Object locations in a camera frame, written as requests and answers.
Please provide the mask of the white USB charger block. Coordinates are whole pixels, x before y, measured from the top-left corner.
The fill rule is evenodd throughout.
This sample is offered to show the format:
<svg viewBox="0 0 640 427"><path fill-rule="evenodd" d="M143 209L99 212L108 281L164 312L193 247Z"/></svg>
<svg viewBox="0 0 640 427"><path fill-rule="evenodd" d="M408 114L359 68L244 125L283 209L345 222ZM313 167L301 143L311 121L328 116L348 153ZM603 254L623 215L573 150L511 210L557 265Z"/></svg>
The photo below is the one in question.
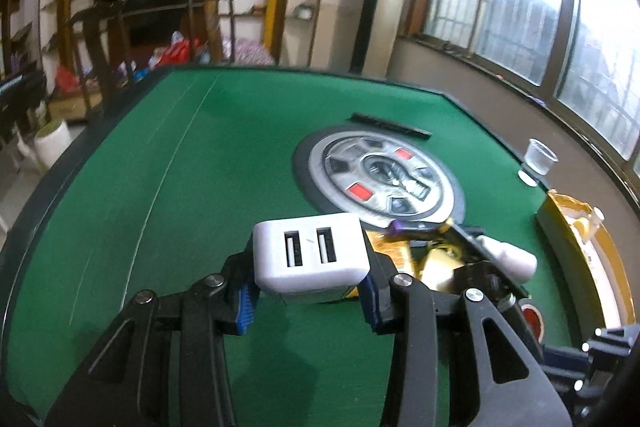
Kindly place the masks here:
<svg viewBox="0 0 640 427"><path fill-rule="evenodd" d="M252 249L255 284L284 303L340 300L370 272L368 239L348 212L259 222Z"/></svg>

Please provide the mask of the purple capped black marker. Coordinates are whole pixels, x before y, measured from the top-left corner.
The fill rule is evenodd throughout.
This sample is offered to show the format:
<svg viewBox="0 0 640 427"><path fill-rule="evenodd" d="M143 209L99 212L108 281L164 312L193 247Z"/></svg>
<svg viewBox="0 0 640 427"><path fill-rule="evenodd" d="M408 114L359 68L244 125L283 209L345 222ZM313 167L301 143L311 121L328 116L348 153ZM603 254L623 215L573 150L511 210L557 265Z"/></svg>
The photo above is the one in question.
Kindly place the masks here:
<svg viewBox="0 0 640 427"><path fill-rule="evenodd" d="M392 220L385 229L385 235L400 239L429 239L445 234L455 225L452 219L444 222Z"/></svg>

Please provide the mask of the black electrical tape roll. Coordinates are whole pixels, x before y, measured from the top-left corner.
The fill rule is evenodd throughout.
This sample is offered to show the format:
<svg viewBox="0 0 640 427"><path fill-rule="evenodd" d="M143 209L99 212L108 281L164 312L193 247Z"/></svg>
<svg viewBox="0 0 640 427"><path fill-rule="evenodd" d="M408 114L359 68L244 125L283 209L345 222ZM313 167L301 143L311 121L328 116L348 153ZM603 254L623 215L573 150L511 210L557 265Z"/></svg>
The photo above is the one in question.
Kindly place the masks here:
<svg viewBox="0 0 640 427"><path fill-rule="evenodd" d="M538 343L542 343L544 341L544 318L540 310L530 299L521 299L518 304Z"/></svg>

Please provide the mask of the black plastic fan-shaped part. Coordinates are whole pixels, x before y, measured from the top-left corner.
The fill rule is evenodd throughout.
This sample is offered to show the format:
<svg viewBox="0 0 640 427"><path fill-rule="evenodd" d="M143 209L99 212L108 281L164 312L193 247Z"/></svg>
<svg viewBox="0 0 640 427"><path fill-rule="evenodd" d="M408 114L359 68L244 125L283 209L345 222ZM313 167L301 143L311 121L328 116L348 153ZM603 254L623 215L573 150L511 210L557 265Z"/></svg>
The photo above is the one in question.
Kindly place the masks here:
<svg viewBox="0 0 640 427"><path fill-rule="evenodd" d="M529 298L530 294L522 285L513 286L487 260L465 263L454 269L452 287L457 294L475 288L481 291L494 305L498 305L506 297L516 300Z"/></svg>

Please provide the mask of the small white pill bottle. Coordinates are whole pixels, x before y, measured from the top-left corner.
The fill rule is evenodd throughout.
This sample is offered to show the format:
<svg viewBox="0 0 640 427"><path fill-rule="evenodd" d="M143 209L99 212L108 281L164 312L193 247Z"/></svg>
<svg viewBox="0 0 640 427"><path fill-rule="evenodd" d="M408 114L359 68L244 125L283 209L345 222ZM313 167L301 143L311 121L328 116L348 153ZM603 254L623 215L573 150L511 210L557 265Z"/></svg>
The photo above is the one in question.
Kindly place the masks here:
<svg viewBox="0 0 640 427"><path fill-rule="evenodd" d="M598 207L593 207L592 211L587 217L584 233L582 233L582 241L584 243L590 242L593 236L599 231L602 222L604 221L604 214Z"/></svg>

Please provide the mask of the cream yellow plastic case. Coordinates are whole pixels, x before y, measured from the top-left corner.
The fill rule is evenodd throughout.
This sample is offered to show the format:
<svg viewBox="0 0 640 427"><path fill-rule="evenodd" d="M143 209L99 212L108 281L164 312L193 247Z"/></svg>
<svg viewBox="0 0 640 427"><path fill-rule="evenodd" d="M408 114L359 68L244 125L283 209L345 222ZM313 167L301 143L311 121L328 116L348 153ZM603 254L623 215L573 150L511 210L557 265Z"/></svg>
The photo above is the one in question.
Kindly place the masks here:
<svg viewBox="0 0 640 427"><path fill-rule="evenodd" d="M460 251L454 246L438 245L428 251L420 270L420 281L432 291L454 294L454 270L462 265Z"/></svg>

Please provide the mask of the crumpled yellow paper bag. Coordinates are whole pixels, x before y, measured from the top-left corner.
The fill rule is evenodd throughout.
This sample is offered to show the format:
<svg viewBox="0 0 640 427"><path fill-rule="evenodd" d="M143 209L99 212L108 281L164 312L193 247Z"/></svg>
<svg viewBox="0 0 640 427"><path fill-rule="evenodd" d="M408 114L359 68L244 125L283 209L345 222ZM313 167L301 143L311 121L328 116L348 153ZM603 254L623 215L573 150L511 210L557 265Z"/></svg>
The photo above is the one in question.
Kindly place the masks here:
<svg viewBox="0 0 640 427"><path fill-rule="evenodd" d="M456 236L442 234L429 239L400 239L387 237L384 232L372 230L367 231L367 236L377 253L387 255L399 272L412 275L419 281L420 270L428 251L438 245L454 246L462 254L464 264L478 260L477 255L474 255Z"/></svg>

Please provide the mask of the yellow taped white tray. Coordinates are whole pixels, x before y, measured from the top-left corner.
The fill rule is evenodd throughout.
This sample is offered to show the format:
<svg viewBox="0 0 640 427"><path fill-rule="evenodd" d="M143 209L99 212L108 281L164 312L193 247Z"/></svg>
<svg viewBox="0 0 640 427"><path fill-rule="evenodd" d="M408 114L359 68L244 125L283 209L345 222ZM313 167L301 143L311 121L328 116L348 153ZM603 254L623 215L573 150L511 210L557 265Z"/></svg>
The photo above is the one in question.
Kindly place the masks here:
<svg viewBox="0 0 640 427"><path fill-rule="evenodd" d="M582 233L594 206L550 190L536 220L554 251L572 297L580 335L637 322L623 259L604 221L590 242Z"/></svg>

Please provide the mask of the round mahjong table control panel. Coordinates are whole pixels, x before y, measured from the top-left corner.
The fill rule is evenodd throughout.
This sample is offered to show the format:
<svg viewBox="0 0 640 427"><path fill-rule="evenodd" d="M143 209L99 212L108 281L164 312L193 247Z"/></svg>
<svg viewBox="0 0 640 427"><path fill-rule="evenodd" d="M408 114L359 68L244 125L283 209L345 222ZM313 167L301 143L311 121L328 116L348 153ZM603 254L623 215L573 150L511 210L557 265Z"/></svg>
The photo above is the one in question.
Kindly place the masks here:
<svg viewBox="0 0 640 427"><path fill-rule="evenodd" d="M454 173L394 132L362 124L312 132L297 144L292 171L314 208L355 213L371 230L393 220L465 218L465 196Z"/></svg>

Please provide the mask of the white bottle red text label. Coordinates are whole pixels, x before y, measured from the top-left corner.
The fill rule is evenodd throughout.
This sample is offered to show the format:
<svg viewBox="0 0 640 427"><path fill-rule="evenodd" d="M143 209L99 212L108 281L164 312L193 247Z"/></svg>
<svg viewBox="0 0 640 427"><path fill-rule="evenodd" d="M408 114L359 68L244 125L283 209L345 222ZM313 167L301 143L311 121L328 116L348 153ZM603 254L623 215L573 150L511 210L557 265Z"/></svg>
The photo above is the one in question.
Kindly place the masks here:
<svg viewBox="0 0 640 427"><path fill-rule="evenodd" d="M529 251L487 235L480 235L477 240L495 256L503 271L516 283L524 285L534 277L538 261Z"/></svg>

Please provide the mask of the clear plastic water cup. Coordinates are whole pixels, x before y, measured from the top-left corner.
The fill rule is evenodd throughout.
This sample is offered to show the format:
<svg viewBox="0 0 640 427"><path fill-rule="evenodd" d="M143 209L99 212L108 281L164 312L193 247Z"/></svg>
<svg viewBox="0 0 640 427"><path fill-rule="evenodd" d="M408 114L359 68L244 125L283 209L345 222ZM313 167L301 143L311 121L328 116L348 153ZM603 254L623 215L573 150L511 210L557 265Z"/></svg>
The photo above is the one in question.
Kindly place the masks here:
<svg viewBox="0 0 640 427"><path fill-rule="evenodd" d="M538 182L559 161L558 155L548 145L530 138L518 170L518 177L527 186L537 186Z"/></svg>

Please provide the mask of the tall beige air conditioner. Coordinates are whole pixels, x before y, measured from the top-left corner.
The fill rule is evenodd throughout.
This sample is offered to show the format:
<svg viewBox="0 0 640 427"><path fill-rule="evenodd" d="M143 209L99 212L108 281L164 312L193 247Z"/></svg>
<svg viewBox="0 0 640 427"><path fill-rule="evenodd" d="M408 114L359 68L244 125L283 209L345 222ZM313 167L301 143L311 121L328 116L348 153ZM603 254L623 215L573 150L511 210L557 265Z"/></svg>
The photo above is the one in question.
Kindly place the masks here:
<svg viewBox="0 0 640 427"><path fill-rule="evenodd" d="M349 72L384 78L405 0L363 0Z"/></svg>

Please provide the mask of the wooden chair centre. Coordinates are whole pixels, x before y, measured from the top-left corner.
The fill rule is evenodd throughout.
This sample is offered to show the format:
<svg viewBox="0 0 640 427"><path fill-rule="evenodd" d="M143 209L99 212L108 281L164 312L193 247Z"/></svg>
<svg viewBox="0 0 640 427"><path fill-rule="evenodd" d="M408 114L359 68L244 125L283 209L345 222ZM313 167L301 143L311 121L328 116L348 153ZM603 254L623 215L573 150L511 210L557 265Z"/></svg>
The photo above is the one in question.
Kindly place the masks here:
<svg viewBox="0 0 640 427"><path fill-rule="evenodd" d="M196 59L195 44L195 17L194 9L199 5L203 9L204 24L207 34L209 58L212 64L234 64L236 61L235 53L235 0L184 0L186 2L186 10L188 11L188 37L190 43L190 59L192 62ZM230 52L229 57L224 58L224 38L220 29L220 13L219 3L225 1L228 3L229 29L230 29Z"/></svg>

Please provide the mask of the wooden chair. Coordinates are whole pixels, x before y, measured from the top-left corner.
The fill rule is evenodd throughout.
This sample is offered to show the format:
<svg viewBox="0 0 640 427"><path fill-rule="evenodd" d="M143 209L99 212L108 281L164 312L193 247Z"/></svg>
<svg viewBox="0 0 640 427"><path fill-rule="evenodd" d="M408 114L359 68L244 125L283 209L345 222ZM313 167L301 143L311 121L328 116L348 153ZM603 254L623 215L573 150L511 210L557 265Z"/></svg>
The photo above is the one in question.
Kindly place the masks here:
<svg viewBox="0 0 640 427"><path fill-rule="evenodd" d="M195 44L195 17L194 9L199 5L203 9L204 24L207 34L209 58L212 64L234 64L236 61L235 53L235 0L184 0L186 2L186 10L188 11L188 37L190 43L190 59L192 62L196 59ZM224 58L224 38L220 29L220 13L219 3L225 1L228 3L229 29L230 29L230 52L229 57Z"/></svg>
<svg viewBox="0 0 640 427"><path fill-rule="evenodd" d="M127 0L117 0L112 3L96 2L90 8L78 11L72 15L66 22L70 30L73 30L76 24L82 26L82 36L85 40L85 46L92 64L92 70L96 75L96 81L100 88L101 103L103 107L109 106L122 90L130 88L134 84L134 69L132 68L132 57L130 53L130 44L128 30L124 21L124 7ZM124 48L125 80L118 83L114 77L114 69L107 60L107 53L102 43L101 24L106 20L116 20L119 28L120 40Z"/></svg>

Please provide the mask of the wooden chair left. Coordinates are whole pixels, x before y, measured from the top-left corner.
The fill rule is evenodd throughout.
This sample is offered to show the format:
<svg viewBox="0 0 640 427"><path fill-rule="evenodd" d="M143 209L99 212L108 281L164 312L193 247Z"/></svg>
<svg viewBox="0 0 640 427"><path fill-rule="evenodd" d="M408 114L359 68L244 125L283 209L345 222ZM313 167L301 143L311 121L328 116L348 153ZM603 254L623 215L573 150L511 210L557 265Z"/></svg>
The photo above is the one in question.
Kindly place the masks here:
<svg viewBox="0 0 640 427"><path fill-rule="evenodd" d="M96 2L90 8L78 11L72 15L66 22L70 30L73 30L76 24L82 26L82 36L85 40L85 46L92 64L92 70L96 75L96 81L100 88L101 103L103 107L109 106L122 90L130 88L134 84L134 69L132 68L132 57L130 53L130 44L128 30L124 21L124 7L127 0L117 0L112 3ZM106 20L116 20L119 28L120 40L124 48L125 80L118 83L114 77L114 69L107 60L107 53L102 43L101 24Z"/></svg>

